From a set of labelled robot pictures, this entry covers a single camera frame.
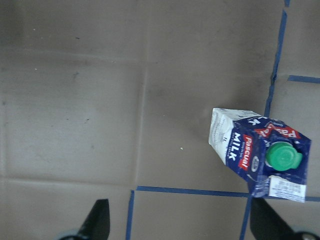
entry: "red logo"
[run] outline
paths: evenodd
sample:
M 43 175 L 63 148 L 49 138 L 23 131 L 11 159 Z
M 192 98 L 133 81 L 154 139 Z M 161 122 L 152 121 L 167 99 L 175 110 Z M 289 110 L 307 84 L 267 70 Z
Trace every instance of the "red logo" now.
M 243 157 L 239 161 L 238 166 L 243 170 L 247 171 L 250 165 L 250 156 L 252 152 L 252 137 L 248 135 L 243 135 L 244 139 L 244 150 L 243 150 Z
M 282 136 L 286 138 L 296 138 L 300 139 L 299 133 L 294 130 L 293 128 L 286 126 L 286 127 L 279 127 L 275 126 L 272 123 L 269 123 L 266 128 L 261 128 L 261 129 L 255 129 L 256 133 L 263 136 L 263 137 L 268 137 L 272 130 L 276 130 L 279 132 Z

